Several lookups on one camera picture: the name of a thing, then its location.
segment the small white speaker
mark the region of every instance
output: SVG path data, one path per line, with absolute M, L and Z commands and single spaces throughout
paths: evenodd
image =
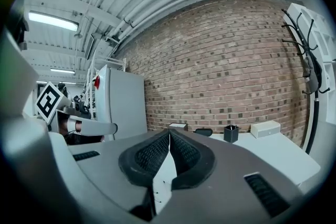
M 251 134 L 256 138 L 261 138 L 277 133 L 280 133 L 280 123 L 276 121 L 266 121 L 251 124 Z

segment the fluorescent light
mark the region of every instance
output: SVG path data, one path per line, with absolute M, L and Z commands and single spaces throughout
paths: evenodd
M 40 12 L 29 12 L 28 13 L 29 20 L 49 24 L 49 25 L 55 25 L 58 27 L 62 27 L 65 29 L 69 29 L 71 31 L 76 32 L 78 29 L 78 23 L 72 22 L 70 20 L 65 20 L 63 18 L 57 17 L 57 16 L 51 16 L 48 14 L 40 13 Z
M 72 71 L 72 70 L 63 70 L 63 69 L 55 69 L 55 68 L 51 68 L 50 70 L 53 71 L 53 72 L 61 72 L 61 73 L 75 74 L 75 72 Z
M 76 84 L 75 82 L 65 82 L 65 81 L 61 81 L 60 83 L 64 83 L 64 84 Z

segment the black object on table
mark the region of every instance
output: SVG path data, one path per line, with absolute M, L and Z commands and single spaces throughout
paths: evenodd
M 226 126 L 224 128 L 224 141 L 235 143 L 238 140 L 238 129 L 237 125 Z
M 205 136 L 211 136 L 211 135 L 212 135 L 212 129 L 210 129 L 210 128 L 196 129 L 196 130 L 194 131 L 194 133 L 196 133 L 196 134 L 201 134 L 201 135 L 205 135 Z

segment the black cup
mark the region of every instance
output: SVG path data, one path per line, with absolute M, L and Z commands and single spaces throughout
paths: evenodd
M 224 141 L 235 143 L 238 140 L 238 129 L 237 125 L 226 126 L 224 128 Z

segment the table surface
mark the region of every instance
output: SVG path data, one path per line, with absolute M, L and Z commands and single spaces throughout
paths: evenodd
M 223 134 L 213 134 L 210 138 L 222 141 Z M 294 142 L 281 133 L 255 138 L 251 133 L 238 135 L 234 145 L 241 146 L 286 175 L 298 185 L 319 170 L 320 166 Z

